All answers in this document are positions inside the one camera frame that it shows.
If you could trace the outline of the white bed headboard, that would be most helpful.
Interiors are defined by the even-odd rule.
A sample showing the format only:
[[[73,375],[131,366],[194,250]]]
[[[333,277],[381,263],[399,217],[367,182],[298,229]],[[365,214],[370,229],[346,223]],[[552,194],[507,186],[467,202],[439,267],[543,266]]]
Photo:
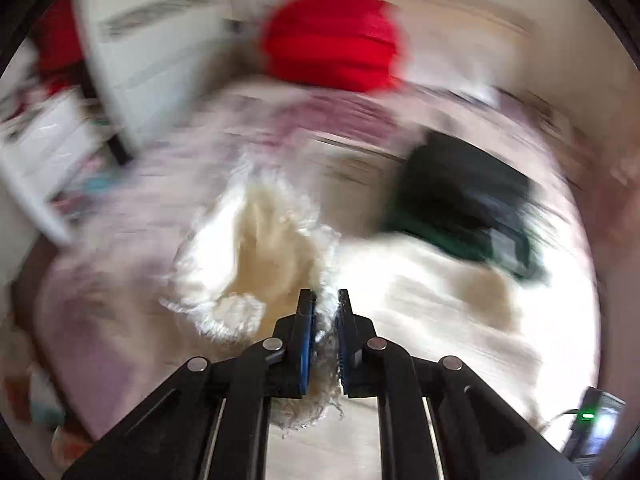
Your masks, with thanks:
[[[525,92],[535,25],[488,0],[386,0],[404,33],[405,80],[481,101]]]

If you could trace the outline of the white tweed jacket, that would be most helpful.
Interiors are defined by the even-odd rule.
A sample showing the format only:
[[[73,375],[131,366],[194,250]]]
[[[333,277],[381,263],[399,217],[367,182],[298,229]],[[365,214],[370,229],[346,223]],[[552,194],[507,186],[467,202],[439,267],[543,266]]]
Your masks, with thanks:
[[[386,179],[324,177],[311,197],[274,172],[175,179],[162,191],[179,248],[168,307],[212,356],[265,337],[318,288],[332,318],[346,288],[358,314],[415,356],[458,356],[518,414],[540,424],[574,408],[599,375],[599,303],[589,247],[566,184],[537,183],[523,220],[535,270],[445,254],[376,232]]]

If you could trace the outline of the folded black jacket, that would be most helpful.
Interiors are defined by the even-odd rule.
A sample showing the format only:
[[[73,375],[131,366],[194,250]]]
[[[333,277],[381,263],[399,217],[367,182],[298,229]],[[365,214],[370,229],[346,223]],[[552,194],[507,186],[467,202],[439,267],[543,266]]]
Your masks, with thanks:
[[[383,222],[403,216],[439,226],[522,230],[530,240],[525,213],[531,188],[525,174],[502,160],[426,129],[400,170]]]

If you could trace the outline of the folded green striped garment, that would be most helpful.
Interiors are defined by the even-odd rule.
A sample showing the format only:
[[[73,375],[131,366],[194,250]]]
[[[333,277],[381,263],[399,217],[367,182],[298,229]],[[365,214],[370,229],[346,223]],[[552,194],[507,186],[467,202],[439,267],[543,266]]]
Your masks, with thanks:
[[[452,258],[496,266],[521,282],[539,280],[544,275],[532,242],[522,230],[439,226],[403,216],[385,220],[381,230],[424,240]]]

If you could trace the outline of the floral purple bed blanket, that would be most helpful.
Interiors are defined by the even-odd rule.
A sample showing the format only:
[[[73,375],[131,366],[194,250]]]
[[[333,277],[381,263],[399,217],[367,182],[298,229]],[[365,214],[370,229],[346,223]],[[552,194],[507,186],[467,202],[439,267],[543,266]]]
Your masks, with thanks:
[[[212,356],[168,307],[180,243],[165,185],[274,172],[317,197],[324,177],[382,174],[384,210],[425,127],[488,151],[533,186],[548,174],[566,184],[542,137],[516,116],[415,84],[360,94],[253,78],[201,102],[183,127],[152,143],[52,262],[37,299],[37,340],[85,430],[103,436],[189,356],[239,351]]]

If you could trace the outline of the white sliding wardrobe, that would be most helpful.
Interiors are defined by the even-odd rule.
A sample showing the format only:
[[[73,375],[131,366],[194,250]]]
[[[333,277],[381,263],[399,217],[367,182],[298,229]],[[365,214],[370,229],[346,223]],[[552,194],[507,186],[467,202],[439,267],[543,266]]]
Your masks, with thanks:
[[[74,0],[89,72],[129,153],[232,72],[227,0]]]

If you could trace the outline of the white drawer unit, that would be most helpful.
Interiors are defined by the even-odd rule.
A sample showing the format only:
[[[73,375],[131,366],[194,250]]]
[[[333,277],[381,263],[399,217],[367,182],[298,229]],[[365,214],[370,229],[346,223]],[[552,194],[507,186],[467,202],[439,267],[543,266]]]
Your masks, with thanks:
[[[52,200],[103,144],[77,88],[1,125],[1,180],[23,214],[58,246],[73,230]]]

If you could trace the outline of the red quilt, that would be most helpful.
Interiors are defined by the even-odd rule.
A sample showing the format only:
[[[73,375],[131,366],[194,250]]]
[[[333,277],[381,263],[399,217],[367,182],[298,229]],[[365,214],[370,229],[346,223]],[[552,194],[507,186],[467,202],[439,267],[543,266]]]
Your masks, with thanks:
[[[392,11],[384,0],[288,0],[262,28],[264,71],[313,87],[392,88],[401,54]]]

